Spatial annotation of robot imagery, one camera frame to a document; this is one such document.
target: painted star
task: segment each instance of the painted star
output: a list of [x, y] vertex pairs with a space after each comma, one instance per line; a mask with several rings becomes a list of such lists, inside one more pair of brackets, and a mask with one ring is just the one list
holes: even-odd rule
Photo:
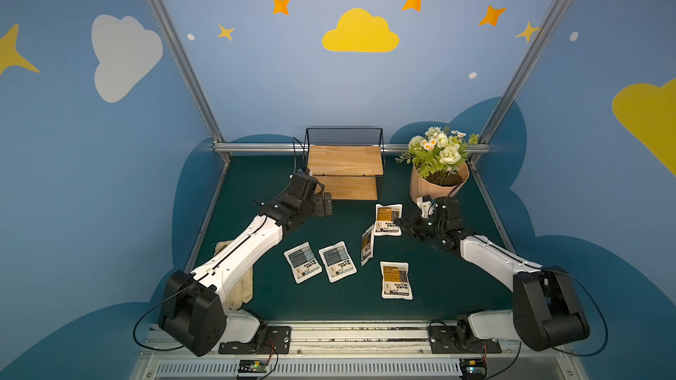
[[289, 4], [290, 0], [274, 0], [275, 1], [275, 10], [273, 11], [274, 13], [285, 13], [289, 14], [289, 11], [287, 10], [287, 5]]
[[500, 18], [500, 15], [506, 11], [507, 8], [495, 9], [493, 6], [488, 5], [488, 11], [486, 11], [486, 16], [479, 22], [479, 25], [490, 24], [495, 27], [497, 24], [497, 19]]
[[420, 12], [420, 4], [422, 2], [423, 0], [407, 0], [406, 4], [403, 5], [401, 10], [405, 11], [406, 9], [415, 9], [416, 11]]
[[12, 28], [0, 38], [0, 75], [5, 69], [11, 66], [18, 66], [29, 71], [39, 72], [38, 68], [28, 62], [16, 51], [16, 38], [19, 36], [19, 24], [14, 24]]
[[530, 43], [531, 42], [531, 36], [533, 35], [534, 32], [539, 30], [540, 27], [531, 27], [531, 21], [528, 21], [528, 27], [526, 27], [526, 30], [523, 30], [521, 34], [517, 36], [518, 37], [526, 37], [526, 42]]
[[230, 37], [230, 33], [234, 30], [234, 28], [231, 28], [230, 30], [226, 30], [226, 29], [223, 28], [223, 26], [221, 24], [218, 24], [218, 26], [220, 27], [220, 35], [218, 36], [218, 38], [227, 37], [232, 42], [232, 37]]

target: wooden shelf board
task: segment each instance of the wooden shelf board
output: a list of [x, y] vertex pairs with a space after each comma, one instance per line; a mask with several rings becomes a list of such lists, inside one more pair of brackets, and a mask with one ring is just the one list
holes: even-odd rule
[[376, 176], [383, 161], [377, 146], [310, 146], [308, 168], [313, 176]]
[[317, 176], [324, 184], [325, 192], [331, 192], [334, 200], [377, 200], [376, 178], [374, 176]]

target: soil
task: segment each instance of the soil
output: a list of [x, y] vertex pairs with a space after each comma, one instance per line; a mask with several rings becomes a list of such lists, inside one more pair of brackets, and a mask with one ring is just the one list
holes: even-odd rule
[[442, 187], [452, 187], [455, 185], [458, 185], [459, 183], [462, 183], [462, 176], [460, 176], [459, 173], [454, 173], [452, 175], [448, 175], [448, 178], [446, 178], [447, 173], [446, 172], [436, 172], [433, 173], [432, 175], [429, 175], [425, 181], [429, 183], [433, 183], [435, 185], [440, 185]]

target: beige flower pot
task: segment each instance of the beige flower pot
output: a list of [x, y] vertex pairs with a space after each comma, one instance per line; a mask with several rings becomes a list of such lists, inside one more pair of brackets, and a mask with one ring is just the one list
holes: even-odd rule
[[469, 179], [469, 168], [467, 167], [466, 163], [462, 163], [462, 165], [458, 167], [458, 174], [462, 178], [461, 183], [452, 187], [442, 187], [440, 185], [435, 185], [434, 183], [425, 181], [418, 174], [416, 166], [413, 165], [413, 171], [411, 172], [411, 187], [410, 187], [411, 200], [413, 200], [413, 202], [416, 202], [416, 198], [425, 196], [430, 196], [432, 198], [439, 197], [445, 198], [446, 196], [450, 197], [455, 196]]

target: white snack packet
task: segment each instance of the white snack packet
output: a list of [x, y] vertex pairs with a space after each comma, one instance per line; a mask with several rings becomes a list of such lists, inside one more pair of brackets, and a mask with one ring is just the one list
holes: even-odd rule
[[408, 263], [381, 261], [383, 293], [385, 299], [412, 300], [413, 291], [408, 283]]
[[322, 273], [322, 266], [309, 248], [309, 242], [286, 251], [284, 257], [287, 258], [289, 265], [292, 267], [293, 278], [296, 283], [301, 283], [316, 274]]
[[322, 257], [324, 266], [326, 266], [328, 281], [331, 283], [345, 276], [357, 273], [357, 267], [352, 262], [352, 258], [348, 254], [348, 249], [343, 241], [320, 249], [319, 255]]
[[362, 266], [373, 257], [373, 226], [362, 235]]
[[376, 204], [376, 223], [373, 225], [373, 235], [401, 236], [401, 228], [394, 224], [394, 220], [401, 217], [402, 204], [381, 206]]

